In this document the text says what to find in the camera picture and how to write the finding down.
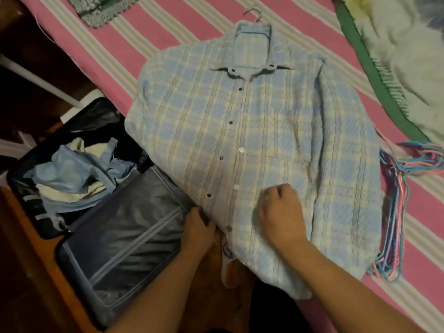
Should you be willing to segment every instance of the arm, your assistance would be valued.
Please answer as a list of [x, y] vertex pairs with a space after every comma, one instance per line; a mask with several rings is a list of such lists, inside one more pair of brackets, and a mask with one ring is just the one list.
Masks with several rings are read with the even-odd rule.
[[205, 226], [199, 208], [186, 217], [180, 253], [134, 300], [107, 333], [177, 332], [191, 281], [214, 240], [216, 225]]
[[339, 332], [424, 333], [307, 240], [301, 203], [290, 185], [265, 190], [258, 213], [266, 237], [313, 291]]

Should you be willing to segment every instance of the bed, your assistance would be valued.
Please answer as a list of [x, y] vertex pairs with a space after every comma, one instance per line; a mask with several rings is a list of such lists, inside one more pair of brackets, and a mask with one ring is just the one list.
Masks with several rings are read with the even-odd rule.
[[[136, 94], [144, 62], [158, 50], [222, 36], [258, 5], [262, 21], [330, 59], [358, 94], [376, 127], [393, 144], [407, 137], [377, 101], [354, 50], [342, 34], [333, 0], [141, 0], [108, 25], [87, 27], [66, 0], [21, 0], [37, 22], [124, 114]], [[364, 283], [428, 332], [444, 327], [444, 175], [408, 179], [403, 274], [388, 284]], [[334, 332], [316, 300], [300, 302], [316, 332]]]

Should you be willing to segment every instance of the metal hook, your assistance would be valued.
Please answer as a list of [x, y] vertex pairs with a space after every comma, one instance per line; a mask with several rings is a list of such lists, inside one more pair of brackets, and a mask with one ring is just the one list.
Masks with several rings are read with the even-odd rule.
[[245, 15], [246, 13], [249, 13], [252, 10], [255, 10], [259, 13], [259, 15], [256, 16], [256, 19], [254, 20], [255, 22], [259, 21], [262, 17], [262, 9], [257, 4], [253, 4], [250, 8], [246, 7], [243, 15]]

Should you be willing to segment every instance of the hand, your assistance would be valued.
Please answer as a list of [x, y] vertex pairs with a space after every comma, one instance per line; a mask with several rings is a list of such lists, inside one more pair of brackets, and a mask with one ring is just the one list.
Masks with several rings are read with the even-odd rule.
[[216, 224], [205, 216], [201, 208], [192, 208], [185, 219], [180, 252], [200, 262], [214, 243], [215, 230]]
[[289, 184], [267, 188], [259, 199], [258, 214], [264, 235], [282, 256], [308, 241], [301, 203]]

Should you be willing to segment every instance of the suitcase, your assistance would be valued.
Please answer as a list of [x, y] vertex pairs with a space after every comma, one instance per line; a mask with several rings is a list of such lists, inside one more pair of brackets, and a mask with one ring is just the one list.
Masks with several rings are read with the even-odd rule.
[[[113, 104], [97, 99], [37, 145], [8, 172], [8, 184], [42, 238], [63, 235], [55, 260], [100, 329], [175, 257], [188, 211], [194, 206], [125, 132]], [[136, 163], [114, 192], [96, 206], [47, 217], [40, 194], [24, 174], [81, 137], [85, 146], [118, 140], [115, 157]]]

